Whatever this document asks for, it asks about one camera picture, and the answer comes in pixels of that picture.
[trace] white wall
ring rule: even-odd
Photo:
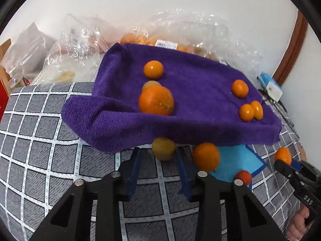
[[[321,169],[321,43],[309,26],[298,59],[282,86],[282,103],[301,138],[308,161]]]
[[[27,0],[0,36],[0,44],[16,37],[33,21],[41,31],[58,38],[67,13],[98,16],[133,28],[151,14],[171,8],[225,19],[236,37],[262,53],[260,70],[270,75],[288,45],[297,14],[289,0]]]

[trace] plastic bag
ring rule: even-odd
[[[0,63],[12,77],[9,81],[11,88],[28,85],[28,82],[41,72],[43,62],[54,42],[39,31],[34,22],[19,35]]]
[[[227,24],[214,15],[165,11],[125,34],[124,43],[145,44],[176,49],[219,61],[242,71],[253,83],[262,55],[233,36]]]
[[[105,52],[122,36],[99,18],[68,14],[66,21],[67,30],[49,51],[42,77],[33,84],[93,82]]]

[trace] red object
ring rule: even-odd
[[[0,82],[0,120],[2,119],[5,108],[7,107],[9,97],[2,82]]]
[[[245,185],[248,186],[251,183],[252,175],[246,170],[242,170],[235,175],[234,179],[240,179]]]

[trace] barcode label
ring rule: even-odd
[[[163,40],[157,40],[155,47],[161,47],[161,48],[166,48],[166,49],[172,49],[176,50],[177,48],[177,43],[169,42],[169,41],[163,41]]]

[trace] blue cloth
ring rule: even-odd
[[[218,149],[221,155],[220,164],[214,172],[210,172],[218,180],[233,182],[234,176],[241,170],[246,170],[255,177],[266,167],[266,163],[245,145],[218,146]]]

